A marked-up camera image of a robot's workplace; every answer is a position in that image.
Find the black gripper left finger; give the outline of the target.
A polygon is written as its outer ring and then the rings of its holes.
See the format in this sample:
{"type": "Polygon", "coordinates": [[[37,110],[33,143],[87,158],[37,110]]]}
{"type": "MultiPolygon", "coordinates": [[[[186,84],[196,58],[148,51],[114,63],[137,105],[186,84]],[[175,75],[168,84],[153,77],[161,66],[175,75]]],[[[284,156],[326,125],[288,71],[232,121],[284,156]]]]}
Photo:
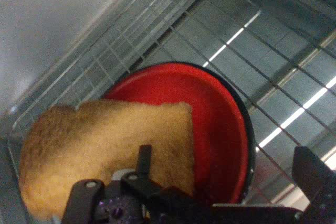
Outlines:
{"type": "Polygon", "coordinates": [[[108,186],[99,179],[74,183],[61,223],[207,223],[192,197],[150,180],[151,156],[150,145],[140,146],[135,171],[108,186]]]}

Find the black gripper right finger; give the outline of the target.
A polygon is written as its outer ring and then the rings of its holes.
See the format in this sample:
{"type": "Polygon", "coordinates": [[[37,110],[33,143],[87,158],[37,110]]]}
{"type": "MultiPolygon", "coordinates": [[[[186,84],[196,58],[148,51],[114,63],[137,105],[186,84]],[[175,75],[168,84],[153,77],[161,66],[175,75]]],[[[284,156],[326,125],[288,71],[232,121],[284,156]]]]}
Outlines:
{"type": "Polygon", "coordinates": [[[297,146],[292,178],[309,200],[299,223],[335,223],[335,172],[309,148],[297,146]]]}

